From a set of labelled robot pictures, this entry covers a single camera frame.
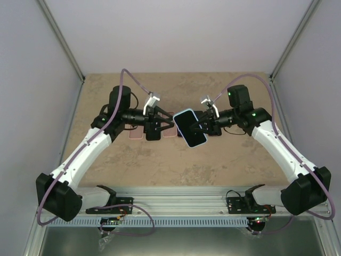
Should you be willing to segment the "phone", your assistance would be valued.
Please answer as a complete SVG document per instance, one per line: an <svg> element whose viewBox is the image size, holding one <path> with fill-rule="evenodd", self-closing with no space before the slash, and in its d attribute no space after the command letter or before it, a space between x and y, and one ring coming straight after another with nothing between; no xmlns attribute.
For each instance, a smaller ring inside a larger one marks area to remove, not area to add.
<svg viewBox="0 0 341 256"><path fill-rule="evenodd" d="M201 110L195 110L194 114L197 117L197 119L200 119L203 116L204 112Z"/></svg>
<svg viewBox="0 0 341 256"><path fill-rule="evenodd" d="M217 136L221 136L222 132L212 132L212 133L208 133L207 135L210 137L217 137Z"/></svg>
<svg viewBox="0 0 341 256"><path fill-rule="evenodd" d="M207 142L207 136L205 134L194 133L190 130L190 125L195 123L197 120L194 110L191 108L180 111L173 116L173 121L177 129L181 131L183 136L182 138L189 148L195 148Z"/></svg>

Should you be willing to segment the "black phone case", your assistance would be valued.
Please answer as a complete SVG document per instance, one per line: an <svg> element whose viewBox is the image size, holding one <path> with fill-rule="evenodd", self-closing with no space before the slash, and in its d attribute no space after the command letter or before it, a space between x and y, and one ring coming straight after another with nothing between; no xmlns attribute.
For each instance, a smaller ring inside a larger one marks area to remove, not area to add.
<svg viewBox="0 0 341 256"><path fill-rule="evenodd" d="M147 141L158 141L161 139L160 131L149 131L145 134L145 138Z"/></svg>

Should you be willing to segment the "light pink phone case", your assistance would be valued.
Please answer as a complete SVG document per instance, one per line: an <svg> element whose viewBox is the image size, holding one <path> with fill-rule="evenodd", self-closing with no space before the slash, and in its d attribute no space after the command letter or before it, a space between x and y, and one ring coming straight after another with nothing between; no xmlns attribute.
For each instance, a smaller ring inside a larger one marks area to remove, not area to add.
<svg viewBox="0 0 341 256"><path fill-rule="evenodd" d="M168 113L169 113L170 115L172 115L172 116L175 114L174 112L168 112ZM162 114L162 117L163 117L163 118L168 118L168 116L166 116L166 115L164 115L164 114ZM164 126L167 126L167 125L169 125L169 124L163 122L163 123L161 124L161 127L164 127ZM165 129L165 130L163 130L161 133L162 133L162 135L163 135L164 138L176 137L176 136L177 136L177 128L176 128L176 125L174 124L173 127L168 128L168 129Z"/></svg>

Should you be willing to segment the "black smartphone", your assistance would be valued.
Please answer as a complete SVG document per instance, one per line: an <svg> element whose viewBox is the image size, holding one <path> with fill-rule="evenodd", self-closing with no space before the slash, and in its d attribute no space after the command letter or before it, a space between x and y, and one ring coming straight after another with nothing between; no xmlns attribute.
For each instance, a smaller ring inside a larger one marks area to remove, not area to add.
<svg viewBox="0 0 341 256"><path fill-rule="evenodd" d="M181 133L181 131L179 130L179 129L177 129L177 136L179 137L179 138L182 138L183 136L182 136L182 133Z"/></svg>

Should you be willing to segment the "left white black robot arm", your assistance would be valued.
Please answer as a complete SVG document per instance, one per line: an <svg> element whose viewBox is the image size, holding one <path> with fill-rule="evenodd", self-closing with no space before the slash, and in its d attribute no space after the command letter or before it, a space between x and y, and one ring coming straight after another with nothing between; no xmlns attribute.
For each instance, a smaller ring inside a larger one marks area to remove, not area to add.
<svg viewBox="0 0 341 256"><path fill-rule="evenodd" d="M108 104L102 107L72 154L51 174L38 176L38 218L42 210L64 221L74 219L84 210L101 209L105 213L115 210L119 200L114 190L103 185L79 188L87 170L127 125L142 127L147 140L159 140L163 130L174 127L172 115L157 106L159 96L150 93L143 109L131 108L132 96L128 86L115 86Z"/></svg>

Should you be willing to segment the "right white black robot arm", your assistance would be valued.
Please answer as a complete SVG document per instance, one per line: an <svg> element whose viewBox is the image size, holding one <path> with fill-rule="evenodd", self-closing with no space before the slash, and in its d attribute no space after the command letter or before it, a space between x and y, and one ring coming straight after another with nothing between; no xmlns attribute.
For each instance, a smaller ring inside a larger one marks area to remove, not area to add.
<svg viewBox="0 0 341 256"><path fill-rule="evenodd" d="M213 135L222 128L237 125L267 150L289 182L284 188L260 184L248 189L244 200L246 210L256 213L264 205L275 205L284 207L292 215L300 215L327 201L330 171L307 160L264 108L254 108L246 86L232 86L227 93L231 109L224 111L218 111L209 96L202 98L201 104L207 110L191 126L192 130Z"/></svg>

